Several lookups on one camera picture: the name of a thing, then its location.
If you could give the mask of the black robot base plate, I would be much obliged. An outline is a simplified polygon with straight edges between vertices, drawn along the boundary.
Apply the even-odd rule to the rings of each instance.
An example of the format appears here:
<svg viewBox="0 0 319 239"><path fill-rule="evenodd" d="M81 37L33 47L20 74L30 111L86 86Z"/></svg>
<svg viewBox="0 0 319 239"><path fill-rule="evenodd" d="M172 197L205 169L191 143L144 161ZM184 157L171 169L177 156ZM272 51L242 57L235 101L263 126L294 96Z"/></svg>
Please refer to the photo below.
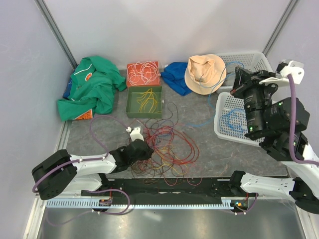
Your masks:
<svg viewBox="0 0 319 239"><path fill-rule="evenodd" d="M135 204L219 204L222 197L254 197L229 187L229 178L109 179L100 190L119 189Z"/></svg>

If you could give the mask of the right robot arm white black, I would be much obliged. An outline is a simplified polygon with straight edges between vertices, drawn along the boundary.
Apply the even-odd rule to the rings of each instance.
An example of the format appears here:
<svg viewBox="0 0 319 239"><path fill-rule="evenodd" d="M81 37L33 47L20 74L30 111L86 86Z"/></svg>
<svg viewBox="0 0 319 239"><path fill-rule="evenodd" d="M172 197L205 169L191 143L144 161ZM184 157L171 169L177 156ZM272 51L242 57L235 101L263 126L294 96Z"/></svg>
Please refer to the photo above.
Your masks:
<svg viewBox="0 0 319 239"><path fill-rule="evenodd" d="M234 196L266 194L295 203L312 214L319 212L319 159L304 135L310 113L296 97L295 84L304 76L301 65L280 63L275 72L235 68L231 95L242 99L250 140L276 161L290 168L294 178L259 177L235 171L228 183Z"/></svg>

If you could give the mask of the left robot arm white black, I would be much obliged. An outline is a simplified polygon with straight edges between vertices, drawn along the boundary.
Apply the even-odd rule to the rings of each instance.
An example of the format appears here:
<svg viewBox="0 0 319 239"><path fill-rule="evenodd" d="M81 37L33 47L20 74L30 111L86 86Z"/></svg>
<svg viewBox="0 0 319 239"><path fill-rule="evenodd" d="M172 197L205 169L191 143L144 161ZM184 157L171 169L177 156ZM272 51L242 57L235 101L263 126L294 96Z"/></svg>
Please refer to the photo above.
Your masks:
<svg viewBox="0 0 319 239"><path fill-rule="evenodd" d="M105 175L126 171L134 163L150 159L153 153L141 139L101 155L71 155L61 149L32 169L32 191L42 200L79 190L104 196L110 188Z"/></svg>

